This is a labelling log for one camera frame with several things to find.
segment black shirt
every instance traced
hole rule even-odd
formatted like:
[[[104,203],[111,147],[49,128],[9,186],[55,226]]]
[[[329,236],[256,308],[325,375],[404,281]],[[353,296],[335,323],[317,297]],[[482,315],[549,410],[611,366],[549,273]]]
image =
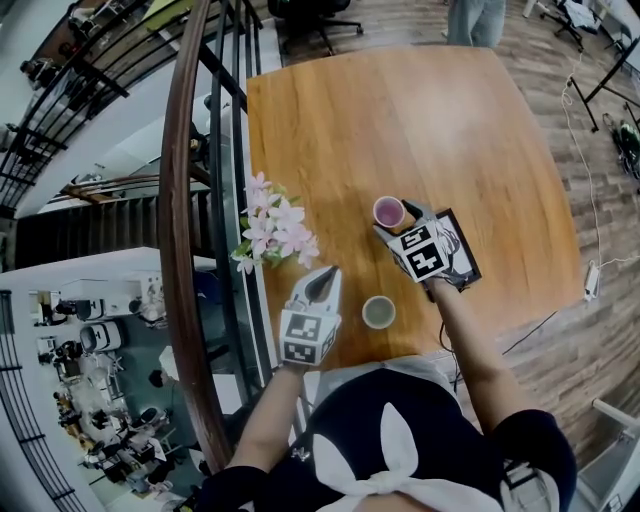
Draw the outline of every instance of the black shirt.
[[[504,461],[528,462],[548,473],[566,511],[576,484],[571,448],[550,414],[518,412],[483,436],[464,418],[456,400],[432,382],[380,369],[347,382],[314,411],[307,430],[287,455],[266,474],[256,468],[234,467],[209,478],[196,512],[235,511],[254,502],[256,512],[316,511],[342,495],[315,476],[313,434],[338,448],[356,479],[387,470],[380,446],[380,420],[391,403],[408,423],[419,454],[419,479],[444,479],[469,487],[501,502]],[[292,457],[303,448],[306,460]]]

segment small cup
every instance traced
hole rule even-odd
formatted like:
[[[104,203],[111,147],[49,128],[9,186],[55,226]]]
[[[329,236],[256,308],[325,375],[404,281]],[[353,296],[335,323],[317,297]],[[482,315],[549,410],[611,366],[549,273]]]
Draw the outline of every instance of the small cup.
[[[395,228],[402,224],[405,213],[402,202],[392,196],[382,196],[373,204],[373,218],[385,228]]]
[[[396,307],[389,297],[376,295],[362,306],[362,319],[372,329],[386,329],[396,318]]]

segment white collar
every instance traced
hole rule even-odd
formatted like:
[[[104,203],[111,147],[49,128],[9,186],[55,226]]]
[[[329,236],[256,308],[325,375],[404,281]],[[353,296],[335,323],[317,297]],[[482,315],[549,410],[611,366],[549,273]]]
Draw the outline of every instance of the white collar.
[[[502,512],[494,498],[473,487],[448,480],[411,478],[418,469],[418,450],[409,425],[387,403],[380,422],[382,455],[389,468],[356,480],[349,464],[335,445],[321,435],[313,436],[316,477],[324,485],[344,494],[338,501],[318,512],[352,512],[365,497],[400,492],[438,512]]]

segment staircase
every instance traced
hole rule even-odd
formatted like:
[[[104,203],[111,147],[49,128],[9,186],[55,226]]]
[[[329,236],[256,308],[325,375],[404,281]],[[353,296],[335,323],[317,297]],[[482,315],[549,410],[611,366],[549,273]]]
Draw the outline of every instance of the staircase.
[[[191,193],[194,254],[214,257],[211,193]],[[142,197],[57,210],[18,220],[15,268],[83,256],[158,248],[158,198]]]

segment office chair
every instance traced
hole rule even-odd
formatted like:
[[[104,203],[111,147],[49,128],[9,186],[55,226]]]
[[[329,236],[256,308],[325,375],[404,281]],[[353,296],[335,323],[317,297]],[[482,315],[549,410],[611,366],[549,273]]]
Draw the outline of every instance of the office chair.
[[[273,16],[284,19],[287,24],[290,37],[283,45],[285,52],[293,36],[315,30],[322,37],[329,55],[335,55],[325,27],[356,27],[358,35],[364,34],[361,23],[328,19],[344,11],[350,3],[351,0],[268,0],[268,7]]]
[[[548,12],[540,14],[540,19],[551,18],[560,25],[560,29],[554,32],[556,37],[565,31],[573,37],[574,41],[578,44],[578,51],[580,53],[584,51],[584,46],[582,46],[582,34],[580,34],[578,29],[582,29],[589,34],[597,35],[598,22],[601,21],[593,9],[584,7],[581,3],[578,3],[581,1],[582,0],[578,0],[577,2],[572,0],[559,0],[557,3],[559,16],[554,16]]]

